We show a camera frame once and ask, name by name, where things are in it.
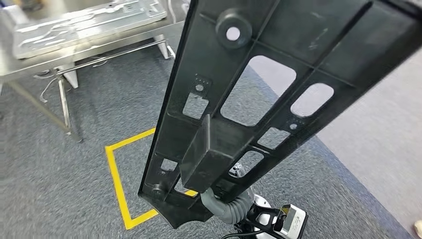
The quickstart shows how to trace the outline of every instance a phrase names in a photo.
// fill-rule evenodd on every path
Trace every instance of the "metal tray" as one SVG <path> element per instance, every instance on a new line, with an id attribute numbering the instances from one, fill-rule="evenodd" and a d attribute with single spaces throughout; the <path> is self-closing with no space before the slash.
<path id="1" fill-rule="evenodd" d="M 167 16 L 157 0 L 116 0 L 81 11 L 18 24 L 13 33 L 13 55 L 29 58 L 118 34 Z"/>

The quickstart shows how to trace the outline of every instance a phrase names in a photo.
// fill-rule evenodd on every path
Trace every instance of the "black mount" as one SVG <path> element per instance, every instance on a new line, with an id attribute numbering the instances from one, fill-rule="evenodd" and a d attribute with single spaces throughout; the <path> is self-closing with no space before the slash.
<path id="1" fill-rule="evenodd" d="M 420 8 L 400 0 L 193 0 L 139 196 L 174 228 L 208 220 L 199 195 L 175 190 L 180 178 L 185 188 L 211 187 L 230 202 L 416 51 L 421 19 Z M 240 30 L 235 41 L 226 36 L 231 27 Z M 249 60 L 260 55 L 293 69 L 296 78 L 256 125 L 246 126 L 220 110 Z M 332 88 L 331 98 L 310 116 L 292 113 L 314 84 Z M 198 117 L 183 113 L 190 95 L 206 102 Z M 289 133 L 275 148 L 259 144 L 271 128 Z M 263 160 L 243 177 L 230 175 L 249 151 Z M 177 167 L 162 169 L 164 159 Z"/>

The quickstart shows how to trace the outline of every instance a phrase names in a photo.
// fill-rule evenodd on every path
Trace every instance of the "metal rod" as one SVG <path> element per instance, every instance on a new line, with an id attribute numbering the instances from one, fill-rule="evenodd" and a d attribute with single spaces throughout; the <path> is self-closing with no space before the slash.
<path id="1" fill-rule="evenodd" d="M 38 99 L 36 99 L 29 91 L 27 91 L 21 84 L 17 81 L 9 81 L 8 85 L 14 89 L 18 94 L 26 98 L 30 101 L 36 108 L 38 108 L 41 112 L 43 112 L 46 116 L 48 116 L 56 125 L 58 125 L 64 132 L 69 133 L 71 137 L 76 142 L 81 142 L 82 138 L 80 138 L 77 134 L 75 134 L 72 129 L 66 127 L 66 125 L 51 111 L 49 111 Z"/>
<path id="2" fill-rule="evenodd" d="M 176 54 L 174 54 L 174 51 L 170 45 L 167 45 L 167 50 L 169 50 L 171 58 L 176 59 Z"/>
<path id="3" fill-rule="evenodd" d="M 111 56 L 105 56 L 105 57 L 102 57 L 102 58 L 100 58 L 100 59 L 97 59 L 97 60 L 94 60 L 94 61 L 90 61 L 90 62 L 87 62 L 87 63 L 81 64 L 81 65 L 77 65 L 77 66 L 74 66 L 74 67 L 69 68 L 69 69 L 66 69 L 66 70 L 61 70 L 61 71 L 58 71 L 58 72 L 57 72 L 57 75 L 63 75 L 63 74 L 65 74 L 65 73 L 68 73 L 68 72 L 71 72 L 71 71 L 74 71 L 74 70 L 78 70 L 78 69 L 84 68 L 84 67 L 86 67 L 86 66 L 95 65 L 95 64 L 97 64 L 97 63 L 99 63 L 99 62 L 106 61 L 106 60 L 109 60 L 109 59 L 113 59 L 113 58 L 115 58 L 115 57 L 119 57 L 119 56 L 122 56 L 122 55 L 126 55 L 126 54 L 132 53 L 132 52 L 134 52 L 134 51 L 138 51 L 138 50 L 141 50 L 141 49 L 145 49 L 145 48 L 147 48 L 147 47 L 150 47 L 150 46 L 155 46 L 155 45 L 158 45 L 158 44 L 160 44 L 160 43 L 164 43 L 164 42 L 166 42 L 166 40 L 165 40 L 165 39 L 164 39 L 164 40 L 160 40 L 160 41 L 154 41 L 154 42 L 152 42 L 152 43 L 149 43 L 149 44 L 146 44 L 146 45 L 143 45 L 143 46 L 139 46 L 139 47 L 136 47 L 136 48 L 133 48 L 133 49 L 127 50 L 127 51 L 122 51 L 122 52 L 116 53 L 116 54 L 111 55 Z"/>
<path id="4" fill-rule="evenodd" d="M 66 93 L 65 93 L 65 87 L 64 87 L 65 79 L 61 75 L 57 77 L 59 78 L 60 100 L 62 102 L 63 116 L 65 118 L 65 126 L 67 128 L 70 128 L 69 109 L 67 107 Z"/>

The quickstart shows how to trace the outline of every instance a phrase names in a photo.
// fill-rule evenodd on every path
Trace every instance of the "rectangular cutout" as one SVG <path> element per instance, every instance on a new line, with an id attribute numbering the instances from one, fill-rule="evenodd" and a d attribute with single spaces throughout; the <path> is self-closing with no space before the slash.
<path id="1" fill-rule="evenodd" d="M 167 158 L 163 159 L 163 163 L 161 163 L 161 169 L 166 171 L 174 171 L 177 167 L 177 163 L 172 160 L 168 160 Z"/>
<path id="2" fill-rule="evenodd" d="M 179 178 L 176 185 L 174 186 L 174 190 L 176 190 L 179 193 L 183 193 L 184 195 L 189 196 L 189 197 L 195 197 L 196 196 L 194 191 L 183 187 L 182 178 Z"/>
<path id="3" fill-rule="evenodd" d="M 207 105 L 208 100 L 203 99 L 201 96 L 198 96 L 194 93 L 189 93 L 188 99 L 186 100 L 182 113 L 186 116 L 199 120 L 201 119 L 202 114 L 207 108 Z"/>
<path id="4" fill-rule="evenodd" d="M 264 159 L 262 153 L 257 151 L 248 151 L 229 170 L 229 174 L 235 178 L 243 177 L 262 159 Z"/>
<path id="5" fill-rule="evenodd" d="M 278 130 L 276 128 L 271 127 L 258 140 L 258 144 L 264 147 L 267 147 L 269 149 L 275 149 L 289 136 L 290 136 L 289 132 L 284 131 L 284 130 Z"/>
<path id="6" fill-rule="evenodd" d="M 221 107 L 221 115 L 245 126 L 255 126 L 295 79 L 292 68 L 265 56 L 255 56 Z"/>
<path id="7" fill-rule="evenodd" d="M 309 117 L 321 108 L 333 94 L 334 90 L 330 86 L 324 83 L 313 84 L 299 96 L 290 110 L 297 116 Z"/>

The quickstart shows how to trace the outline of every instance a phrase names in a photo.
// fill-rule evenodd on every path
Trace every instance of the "black cable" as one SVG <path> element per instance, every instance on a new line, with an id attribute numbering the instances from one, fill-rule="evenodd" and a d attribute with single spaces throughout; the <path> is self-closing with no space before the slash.
<path id="1" fill-rule="evenodd" d="M 223 236 L 221 239 L 227 239 L 227 238 L 232 238 L 232 237 L 241 237 L 241 236 L 253 236 L 253 235 L 258 235 L 260 233 L 263 233 L 263 230 L 259 230 L 256 232 L 251 232 L 251 233 L 232 233 L 232 234 L 227 234 L 225 236 Z"/>

